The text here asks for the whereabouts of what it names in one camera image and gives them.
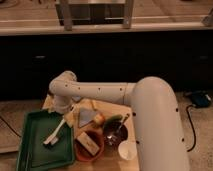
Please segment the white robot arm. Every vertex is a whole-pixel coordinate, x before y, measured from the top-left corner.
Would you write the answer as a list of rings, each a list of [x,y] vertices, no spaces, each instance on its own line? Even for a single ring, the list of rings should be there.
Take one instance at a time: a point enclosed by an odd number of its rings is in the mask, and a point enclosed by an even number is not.
[[[129,106],[140,171],[190,171],[177,99],[172,87],[159,77],[136,83],[79,82],[65,71],[49,84],[53,106],[62,112],[73,97]]]

